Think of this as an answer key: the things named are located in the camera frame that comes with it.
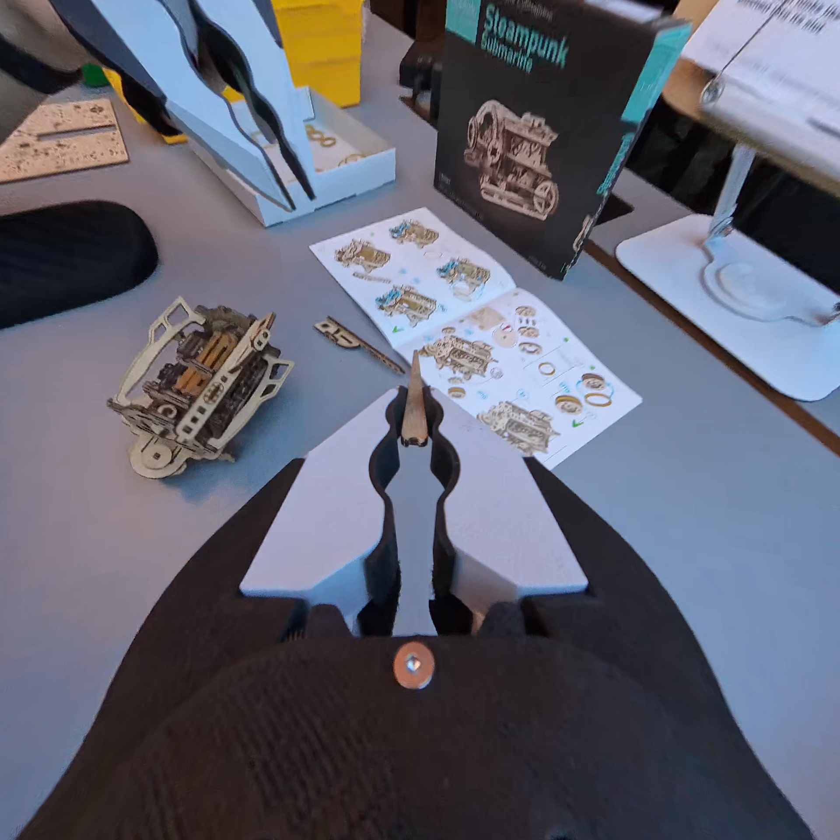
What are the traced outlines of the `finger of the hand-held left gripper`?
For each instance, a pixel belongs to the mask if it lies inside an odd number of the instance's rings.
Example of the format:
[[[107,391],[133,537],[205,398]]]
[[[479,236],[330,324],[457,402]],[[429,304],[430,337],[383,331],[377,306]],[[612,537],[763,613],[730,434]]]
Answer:
[[[239,125],[228,100],[205,79],[199,59],[208,57],[199,45],[189,2],[51,5],[88,53],[120,74],[125,96],[142,91],[131,105],[150,124],[162,129],[165,119],[256,193],[296,209],[277,168]]]
[[[198,42],[226,85],[241,93],[263,136],[307,199],[316,199],[298,90],[269,1],[190,1]]]

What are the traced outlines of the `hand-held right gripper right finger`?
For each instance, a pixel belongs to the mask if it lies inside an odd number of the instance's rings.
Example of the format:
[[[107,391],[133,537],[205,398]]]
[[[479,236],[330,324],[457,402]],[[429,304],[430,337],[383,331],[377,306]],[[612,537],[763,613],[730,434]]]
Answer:
[[[522,456],[441,391],[427,388],[430,469],[440,485],[433,541],[436,634],[469,635],[502,602],[589,584]]]

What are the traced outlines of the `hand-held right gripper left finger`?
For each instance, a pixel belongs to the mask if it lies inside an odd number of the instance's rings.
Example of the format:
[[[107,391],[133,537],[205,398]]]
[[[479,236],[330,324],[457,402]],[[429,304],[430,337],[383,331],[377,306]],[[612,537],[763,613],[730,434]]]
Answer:
[[[335,606],[356,636],[392,620],[400,565],[387,487],[400,467],[395,388],[312,449],[239,584],[242,595]]]

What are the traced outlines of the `pointed wooden model piece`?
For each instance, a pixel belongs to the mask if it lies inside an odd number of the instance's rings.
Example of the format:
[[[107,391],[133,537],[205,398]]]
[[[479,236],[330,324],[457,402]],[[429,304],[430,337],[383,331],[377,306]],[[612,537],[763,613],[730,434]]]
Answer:
[[[401,443],[406,448],[424,447],[428,443],[429,434],[424,394],[424,382],[421,376],[419,353],[415,350],[413,352],[400,433]]]

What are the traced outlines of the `slotted wooden model part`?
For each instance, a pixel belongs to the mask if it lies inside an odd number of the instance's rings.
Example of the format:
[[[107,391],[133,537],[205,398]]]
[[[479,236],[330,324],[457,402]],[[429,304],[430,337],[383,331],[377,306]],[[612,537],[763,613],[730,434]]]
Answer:
[[[344,350],[363,350],[396,374],[406,374],[406,370],[399,363],[376,349],[372,344],[361,339],[354,332],[344,327],[335,318],[328,317],[324,320],[316,322],[313,325],[313,328],[322,336]]]

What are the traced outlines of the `assembled wooden model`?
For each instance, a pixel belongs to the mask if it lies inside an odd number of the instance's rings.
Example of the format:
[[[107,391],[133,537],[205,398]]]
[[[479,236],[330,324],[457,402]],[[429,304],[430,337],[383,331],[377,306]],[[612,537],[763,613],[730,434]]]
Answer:
[[[277,320],[226,306],[173,300],[152,321],[146,344],[108,407],[134,436],[129,462],[162,480],[189,463],[236,461],[232,444],[278,397],[294,362],[271,343]]]

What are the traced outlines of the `black model kit box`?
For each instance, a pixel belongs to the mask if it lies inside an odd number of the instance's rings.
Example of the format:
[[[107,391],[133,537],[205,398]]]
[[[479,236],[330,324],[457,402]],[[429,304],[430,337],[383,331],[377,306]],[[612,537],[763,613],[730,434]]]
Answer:
[[[691,30],[639,2],[448,2],[436,189],[563,279]]]

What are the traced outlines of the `white cardboard tray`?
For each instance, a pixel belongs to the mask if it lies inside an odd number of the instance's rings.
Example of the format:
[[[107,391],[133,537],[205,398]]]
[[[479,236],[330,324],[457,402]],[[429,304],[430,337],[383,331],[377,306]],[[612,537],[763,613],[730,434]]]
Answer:
[[[232,104],[236,120],[282,176],[296,205],[295,210],[285,209],[254,192],[237,174],[216,163],[200,145],[192,140],[187,141],[191,151],[263,227],[284,224],[323,207],[370,192],[393,182],[396,177],[396,151],[392,145],[349,112],[309,87],[298,88],[297,95],[315,168],[314,187],[317,198],[314,202],[307,199],[294,174],[283,161],[278,146],[269,143],[259,131],[245,102]]]

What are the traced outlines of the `punched plywood sheet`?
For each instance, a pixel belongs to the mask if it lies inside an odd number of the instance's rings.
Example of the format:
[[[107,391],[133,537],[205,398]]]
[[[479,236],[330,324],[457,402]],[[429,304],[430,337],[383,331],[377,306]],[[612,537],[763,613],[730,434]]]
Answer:
[[[41,105],[1,147],[1,183],[130,161],[108,98]]]

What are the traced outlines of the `black desk device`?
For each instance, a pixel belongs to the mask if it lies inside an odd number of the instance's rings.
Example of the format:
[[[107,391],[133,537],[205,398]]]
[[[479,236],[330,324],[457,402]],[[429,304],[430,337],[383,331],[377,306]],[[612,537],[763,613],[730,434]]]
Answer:
[[[399,83],[409,90],[402,100],[434,128],[440,110],[446,11],[446,1],[402,2],[402,31],[412,39],[399,67]]]

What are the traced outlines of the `illustrated instruction booklet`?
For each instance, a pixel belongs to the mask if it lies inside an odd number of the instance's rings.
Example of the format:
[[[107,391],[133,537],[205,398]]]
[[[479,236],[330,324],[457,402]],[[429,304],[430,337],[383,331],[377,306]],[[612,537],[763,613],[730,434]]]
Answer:
[[[641,406],[572,330],[427,208],[310,246],[423,381],[552,468]]]

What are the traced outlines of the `black mesh pad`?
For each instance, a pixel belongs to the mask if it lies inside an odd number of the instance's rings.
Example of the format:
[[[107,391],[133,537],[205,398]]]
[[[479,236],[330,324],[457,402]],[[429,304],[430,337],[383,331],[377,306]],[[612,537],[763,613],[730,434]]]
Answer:
[[[63,203],[3,216],[1,328],[116,297],[159,264],[152,232],[119,203]]]

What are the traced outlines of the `white tablet stand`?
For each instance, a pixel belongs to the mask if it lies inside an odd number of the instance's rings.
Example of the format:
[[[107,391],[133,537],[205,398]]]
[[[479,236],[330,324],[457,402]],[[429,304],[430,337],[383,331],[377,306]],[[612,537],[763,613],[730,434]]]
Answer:
[[[712,216],[625,239],[616,259],[775,391],[821,401],[839,386],[839,297],[733,226],[754,157],[736,145]]]

